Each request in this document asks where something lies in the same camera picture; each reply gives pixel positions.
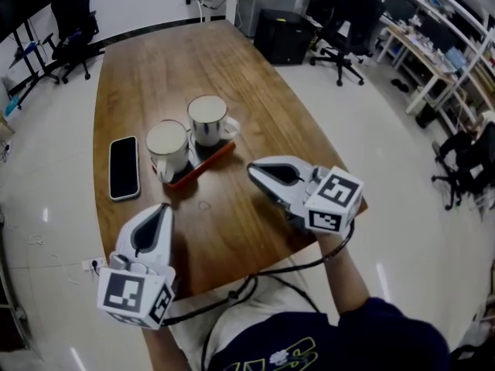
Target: wooden table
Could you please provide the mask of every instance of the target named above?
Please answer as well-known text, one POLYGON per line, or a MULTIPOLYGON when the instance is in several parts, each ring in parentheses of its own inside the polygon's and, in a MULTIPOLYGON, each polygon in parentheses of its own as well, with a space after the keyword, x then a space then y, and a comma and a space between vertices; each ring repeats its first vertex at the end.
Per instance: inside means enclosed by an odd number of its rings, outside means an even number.
MULTIPOLYGON (((300 100, 275 69, 229 22, 180 26, 107 48, 94 118, 94 196, 105 254, 122 225, 156 203, 172 204, 178 297, 236 281, 311 244, 251 183, 246 165, 269 155, 297 155, 312 164, 344 167, 300 100), (175 192, 152 171, 148 129, 164 118, 187 124, 188 103, 222 97, 241 125, 237 148, 175 192), (108 195, 108 147, 138 138, 142 194, 114 203, 108 195)), ((365 210, 363 202, 361 211, 365 210)))
POLYGON ((408 105, 408 107, 405 109, 405 113, 410 114, 418 105, 418 103, 421 101, 421 99, 423 99, 423 97, 425 97, 428 94, 428 92, 433 88, 433 86, 438 80, 442 80, 445 83, 447 83, 447 87, 445 87, 444 91, 437 98, 437 100, 440 101, 449 92, 449 90, 452 88, 452 85, 455 83, 454 79, 452 78, 452 75, 443 73, 437 65, 435 65, 417 46, 415 46, 411 42, 411 40, 409 40, 402 33, 402 31, 398 28, 397 25, 395 24, 390 25, 388 26, 387 30, 390 33, 390 36, 384 45, 383 51, 377 58, 378 63, 383 59, 384 55, 387 53, 394 39, 397 39, 402 43, 404 51, 401 50, 401 55, 398 56, 397 62, 394 65, 395 69, 398 69, 399 66, 402 64, 402 62, 404 62, 404 59, 407 56, 407 51, 409 51, 413 53, 420 60, 420 62, 423 63, 426 66, 426 68, 432 73, 432 78, 430 79, 430 81, 427 82, 426 85, 424 85, 419 95, 408 105))

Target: phone screen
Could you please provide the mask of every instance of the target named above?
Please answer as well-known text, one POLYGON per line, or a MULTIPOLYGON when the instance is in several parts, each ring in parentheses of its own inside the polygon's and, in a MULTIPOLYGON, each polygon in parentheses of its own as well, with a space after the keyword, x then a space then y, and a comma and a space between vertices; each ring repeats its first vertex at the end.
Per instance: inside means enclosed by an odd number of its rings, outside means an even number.
POLYGON ((114 141, 110 147, 110 197, 137 195, 138 166, 136 138, 114 141))

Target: red tray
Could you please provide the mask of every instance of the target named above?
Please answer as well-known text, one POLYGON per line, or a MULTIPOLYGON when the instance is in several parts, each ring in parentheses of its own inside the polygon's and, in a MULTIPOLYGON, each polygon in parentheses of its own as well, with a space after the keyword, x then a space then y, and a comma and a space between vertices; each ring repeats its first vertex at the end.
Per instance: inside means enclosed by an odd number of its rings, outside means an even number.
MULTIPOLYGON (((212 147, 199 145, 194 140, 191 130, 187 131, 189 136, 189 162, 184 170, 176 173, 169 183, 164 183, 170 189, 179 189, 188 182, 197 178, 201 173, 207 170, 222 155, 235 149, 233 140, 220 140, 218 144, 212 147)), ((156 174, 156 165, 151 160, 153 172, 156 174)))

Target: black box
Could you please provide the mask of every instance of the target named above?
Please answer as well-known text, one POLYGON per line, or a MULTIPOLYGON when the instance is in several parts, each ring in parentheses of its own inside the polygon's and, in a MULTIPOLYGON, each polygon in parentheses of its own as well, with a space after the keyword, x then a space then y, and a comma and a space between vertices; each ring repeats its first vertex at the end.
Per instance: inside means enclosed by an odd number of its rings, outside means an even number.
POLYGON ((254 46, 271 64, 300 65, 314 32, 314 26, 294 12, 262 9, 254 46))

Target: coffee cup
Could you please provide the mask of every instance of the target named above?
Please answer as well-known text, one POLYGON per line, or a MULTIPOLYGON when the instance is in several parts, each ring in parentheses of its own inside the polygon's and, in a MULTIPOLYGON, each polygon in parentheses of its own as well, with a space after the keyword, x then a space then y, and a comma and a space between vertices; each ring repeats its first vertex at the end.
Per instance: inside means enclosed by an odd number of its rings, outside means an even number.
POLYGON ((146 148, 156 165, 156 175, 163 183, 171 182, 189 161, 187 130, 174 120, 155 124, 146 135, 146 148))
POLYGON ((202 146, 214 146, 222 139, 232 140, 241 129, 241 125, 228 116, 227 104, 218 96, 197 97, 189 103, 187 115, 194 139, 202 146))

